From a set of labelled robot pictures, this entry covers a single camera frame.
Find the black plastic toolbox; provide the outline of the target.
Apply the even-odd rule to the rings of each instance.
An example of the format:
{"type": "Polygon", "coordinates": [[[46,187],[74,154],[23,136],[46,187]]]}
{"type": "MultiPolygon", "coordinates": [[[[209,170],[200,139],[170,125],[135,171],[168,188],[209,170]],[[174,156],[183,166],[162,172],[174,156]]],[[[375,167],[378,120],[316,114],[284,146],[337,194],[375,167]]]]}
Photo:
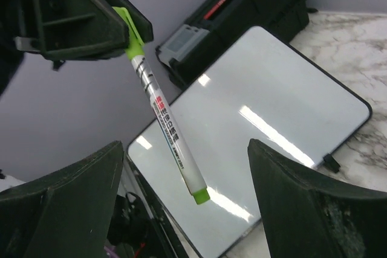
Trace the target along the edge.
{"type": "Polygon", "coordinates": [[[184,89],[251,27],[291,41],[309,23],[306,1],[205,0],[155,49],[156,57],[184,89]]]}

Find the white whiteboard black frame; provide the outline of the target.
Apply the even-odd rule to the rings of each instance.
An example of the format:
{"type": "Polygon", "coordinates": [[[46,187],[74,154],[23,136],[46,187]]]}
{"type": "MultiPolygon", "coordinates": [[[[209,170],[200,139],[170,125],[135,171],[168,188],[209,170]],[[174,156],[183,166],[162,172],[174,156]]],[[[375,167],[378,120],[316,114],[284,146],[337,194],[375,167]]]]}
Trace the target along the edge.
{"type": "Polygon", "coordinates": [[[371,117],[370,105],[262,27],[247,30],[171,104],[207,184],[196,205],[157,122],[129,146],[200,257],[220,257],[260,221],[247,147],[258,139],[316,168],[371,117]]]}

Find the green white whiteboard marker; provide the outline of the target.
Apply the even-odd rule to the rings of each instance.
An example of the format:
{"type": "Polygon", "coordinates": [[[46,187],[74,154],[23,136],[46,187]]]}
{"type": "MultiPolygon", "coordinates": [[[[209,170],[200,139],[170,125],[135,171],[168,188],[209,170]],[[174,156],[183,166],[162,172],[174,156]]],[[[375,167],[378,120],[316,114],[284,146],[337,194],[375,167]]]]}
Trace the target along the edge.
{"type": "Polygon", "coordinates": [[[144,42],[134,25],[129,11],[124,7],[114,7],[114,11],[124,20],[129,28],[129,45],[125,53],[131,62],[137,77],[147,95],[151,108],[158,121],[167,146],[177,164],[185,185],[200,205],[210,200],[207,184],[194,160],[194,157],[181,133],[172,110],[149,66],[143,51],[144,42]]]}

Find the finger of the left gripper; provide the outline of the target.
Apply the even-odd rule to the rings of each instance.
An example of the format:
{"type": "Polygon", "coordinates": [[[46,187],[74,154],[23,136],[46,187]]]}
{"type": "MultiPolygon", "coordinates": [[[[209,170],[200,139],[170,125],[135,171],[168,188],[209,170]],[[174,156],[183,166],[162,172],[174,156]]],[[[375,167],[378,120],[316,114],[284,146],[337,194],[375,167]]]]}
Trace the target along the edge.
{"type": "Polygon", "coordinates": [[[153,27],[146,16],[137,9],[129,0],[107,0],[109,4],[115,7],[124,7],[128,10],[137,31],[144,43],[153,41],[153,27]]]}
{"type": "Polygon", "coordinates": [[[18,0],[16,48],[48,60],[106,59],[129,32],[106,0],[18,0]]]}

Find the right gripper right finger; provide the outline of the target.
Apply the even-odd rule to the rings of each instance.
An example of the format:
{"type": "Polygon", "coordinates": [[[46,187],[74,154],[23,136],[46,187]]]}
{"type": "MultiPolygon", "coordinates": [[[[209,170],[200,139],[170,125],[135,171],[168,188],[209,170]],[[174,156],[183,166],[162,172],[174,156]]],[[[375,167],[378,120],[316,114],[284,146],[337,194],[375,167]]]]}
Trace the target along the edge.
{"type": "Polygon", "coordinates": [[[386,193],[323,175],[262,141],[247,148],[272,257],[386,257],[386,193]]]}

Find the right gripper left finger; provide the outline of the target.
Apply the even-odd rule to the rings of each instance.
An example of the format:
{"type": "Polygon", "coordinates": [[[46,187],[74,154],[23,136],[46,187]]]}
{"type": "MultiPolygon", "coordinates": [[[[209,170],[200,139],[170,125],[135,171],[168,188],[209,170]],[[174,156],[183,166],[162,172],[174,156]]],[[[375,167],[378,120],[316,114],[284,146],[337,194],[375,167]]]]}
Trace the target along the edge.
{"type": "Polygon", "coordinates": [[[106,257],[123,144],[1,192],[1,257],[106,257]]]}

